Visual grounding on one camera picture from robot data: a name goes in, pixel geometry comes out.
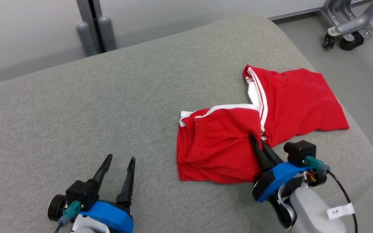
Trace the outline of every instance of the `gray table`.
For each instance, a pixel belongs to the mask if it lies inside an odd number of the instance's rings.
[[[252,184],[180,182],[181,110],[250,103],[246,64],[279,72],[312,65],[272,22],[245,17],[119,49],[0,83],[0,232],[52,232],[56,194],[114,154],[101,199],[114,200],[136,157],[135,232],[280,232]],[[348,131],[294,138],[317,145],[353,200],[369,186],[373,149],[347,113]],[[282,158],[283,145],[275,148]],[[315,188],[345,203],[334,181]]]

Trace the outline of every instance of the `red cloth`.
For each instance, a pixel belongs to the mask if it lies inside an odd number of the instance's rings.
[[[278,73],[247,65],[248,94],[260,107],[263,137],[271,147],[314,130],[348,129],[342,107],[320,73]]]
[[[182,115],[176,148],[180,180],[253,181],[259,167],[248,134],[261,135],[254,105],[219,105]]]

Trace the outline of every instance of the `white cable label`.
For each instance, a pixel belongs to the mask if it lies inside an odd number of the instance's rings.
[[[348,205],[340,205],[327,210],[327,215],[329,216],[330,220],[354,213],[355,211],[352,203],[349,203]]]

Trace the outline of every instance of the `black cable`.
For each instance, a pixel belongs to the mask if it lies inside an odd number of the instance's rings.
[[[339,182],[338,178],[329,170],[326,170],[328,174],[332,176],[332,178],[336,181],[336,183],[339,185],[339,187],[342,189],[343,194],[346,197],[346,200],[348,201],[348,204],[351,203],[351,199],[349,199],[348,194],[346,193],[345,189],[343,188],[342,184]],[[356,221],[356,215],[355,213],[352,214],[352,217],[354,218],[354,225],[355,225],[355,233],[358,233],[358,222]]]
[[[62,226],[62,223],[58,224],[58,227],[57,227],[57,229],[56,229],[56,231],[54,233],[58,233],[58,231],[60,230],[61,226]]]

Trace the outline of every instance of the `folded red garment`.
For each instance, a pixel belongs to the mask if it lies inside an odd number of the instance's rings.
[[[247,65],[248,95],[260,108],[262,139],[271,147],[314,130],[348,129],[342,107],[320,73],[278,73]]]
[[[248,135],[261,135],[258,117],[258,109],[249,104],[182,112],[176,148],[179,179],[252,182],[259,167]]]

